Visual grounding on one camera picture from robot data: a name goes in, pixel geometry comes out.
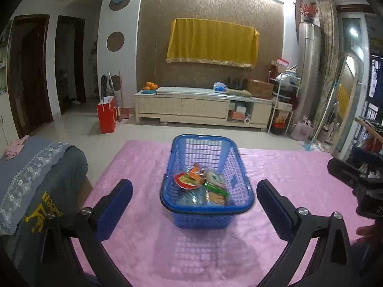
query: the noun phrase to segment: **hanging clothes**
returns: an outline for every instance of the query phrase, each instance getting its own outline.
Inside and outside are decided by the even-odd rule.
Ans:
[[[171,27],[167,63],[257,64],[259,33],[253,27],[196,18],[177,18]]]
[[[379,68],[377,69],[377,85],[375,87],[374,96],[372,98],[372,103],[379,107],[383,107],[383,64],[382,57],[379,56]]]

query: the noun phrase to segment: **doorway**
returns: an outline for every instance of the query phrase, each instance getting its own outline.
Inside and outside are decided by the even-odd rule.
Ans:
[[[10,34],[7,82],[19,137],[53,121],[45,74],[49,15],[16,16]]]
[[[86,102],[83,73],[85,20],[59,16],[55,41],[57,96],[63,114],[73,102]]]
[[[350,104],[350,111],[344,117],[344,128],[338,133],[334,145],[333,155],[341,160],[348,157],[352,142],[357,133],[359,124],[354,118],[362,115],[365,104],[369,79],[370,48],[368,42],[368,30],[364,14],[339,13],[339,52],[352,53],[355,59],[346,60],[351,72],[357,70],[355,94],[346,95]]]

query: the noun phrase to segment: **pink bag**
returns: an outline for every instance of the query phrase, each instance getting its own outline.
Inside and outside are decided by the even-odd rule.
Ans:
[[[308,125],[307,121],[299,121],[291,133],[291,137],[298,141],[306,141],[313,131],[314,128],[311,126],[311,124]]]

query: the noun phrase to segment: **glass door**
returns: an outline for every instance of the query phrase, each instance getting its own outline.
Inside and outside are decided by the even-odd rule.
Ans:
[[[354,83],[343,85],[341,99],[343,107],[348,108],[342,118],[342,129],[334,137],[331,151],[334,156],[343,160],[351,147],[351,142],[358,128],[354,117],[362,115],[367,90],[370,68],[370,48],[365,16],[359,13],[342,13],[338,15],[339,22],[339,52],[340,55],[352,53],[354,59],[347,58],[345,66],[355,77],[350,77]]]

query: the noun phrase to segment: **blue round plate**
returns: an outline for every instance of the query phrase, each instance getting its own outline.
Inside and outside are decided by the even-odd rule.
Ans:
[[[150,90],[150,91],[142,91],[143,94],[153,94],[153,93],[155,93],[155,92],[156,92],[155,89],[152,89],[152,90]]]

